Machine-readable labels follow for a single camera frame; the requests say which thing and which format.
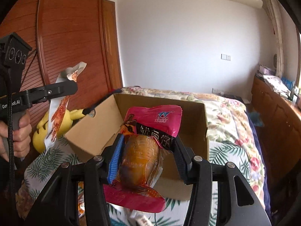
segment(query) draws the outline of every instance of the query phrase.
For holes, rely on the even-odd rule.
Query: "torn wrapper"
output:
[[[62,71],[56,83],[64,82],[64,81],[77,81],[77,76],[85,69],[86,63],[80,62],[73,68],[67,68]],[[67,109],[67,105],[69,102],[70,96],[64,96],[60,98],[54,98],[50,102],[49,107],[49,119],[48,119],[48,132],[45,137],[45,147],[46,152],[50,147],[55,144],[55,140],[57,138],[58,130],[63,122],[63,118]]]

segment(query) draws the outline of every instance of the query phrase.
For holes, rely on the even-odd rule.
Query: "cardboard box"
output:
[[[185,146],[191,147],[196,155],[208,160],[207,117],[202,103],[152,98],[140,95],[114,94],[95,108],[95,116],[85,116],[66,134],[74,152],[83,162],[102,153],[106,146],[113,144],[127,110],[132,106],[154,107],[158,105],[178,105],[182,107],[179,131]],[[192,185],[180,180],[173,155],[165,157],[163,172],[154,187],[163,197],[189,200]]]

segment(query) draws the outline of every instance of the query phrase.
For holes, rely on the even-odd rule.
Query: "snack package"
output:
[[[153,108],[131,107],[128,109],[121,133],[142,134],[155,137],[160,145],[171,150],[171,142],[178,135],[182,108],[177,105],[161,105]]]
[[[163,158],[171,150],[182,117],[176,105],[132,107],[121,133],[125,145],[116,178],[104,185],[106,201],[131,210],[159,213],[165,199],[153,189],[163,170]]]
[[[152,188],[162,172],[160,149],[154,137],[128,135],[116,179],[103,186],[106,202],[131,210],[161,212],[165,199]]]
[[[78,75],[85,69],[86,63],[80,62],[73,68],[67,68],[62,71],[55,83],[64,81],[77,81]],[[58,130],[63,122],[70,96],[54,98],[50,102],[48,131],[45,137],[46,152],[54,146],[57,139]]]

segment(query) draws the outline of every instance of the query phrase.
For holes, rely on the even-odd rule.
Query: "finger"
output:
[[[30,115],[29,112],[26,111],[25,115],[20,118],[19,127],[23,128],[30,124]]]
[[[22,142],[14,142],[14,151],[15,152],[23,152],[27,149],[30,145],[30,137],[28,136],[24,141]]]
[[[6,153],[6,150],[4,148],[4,144],[2,141],[2,138],[0,137],[0,155],[6,160],[8,161],[8,155]]]
[[[0,136],[4,138],[8,137],[7,125],[3,121],[0,121]]]
[[[25,156],[28,155],[30,151],[30,146],[28,146],[24,151],[22,152],[14,152],[14,156],[18,158],[24,158]]]
[[[26,127],[20,128],[19,130],[16,130],[13,132],[13,140],[17,142],[24,141],[29,134],[31,133],[31,125],[27,125]]]

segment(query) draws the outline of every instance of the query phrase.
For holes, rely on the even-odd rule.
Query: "bed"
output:
[[[266,185],[266,172],[255,128],[248,118],[246,107],[237,100],[213,94],[163,91],[140,87],[123,88],[123,94],[144,95],[159,98],[179,99],[204,103],[208,121],[209,160],[224,165],[234,162],[250,183],[262,206],[270,214],[269,194]],[[20,216],[27,216],[32,203],[57,167],[64,161],[80,163],[79,159],[64,139],[57,140],[47,154],[41,154],[25,171],[24,183],[17,194],[17,209]],[[79,185],[79,209],[84,210],[82,184]],[[213,199],[210,225],[216,224],[217,183],[213,183]],[[183,225],[189,201],[166,198],[166,208],[161,213],[146,213],[156,226]],[[122,211],[108,204],[112,225],[129,225]]]

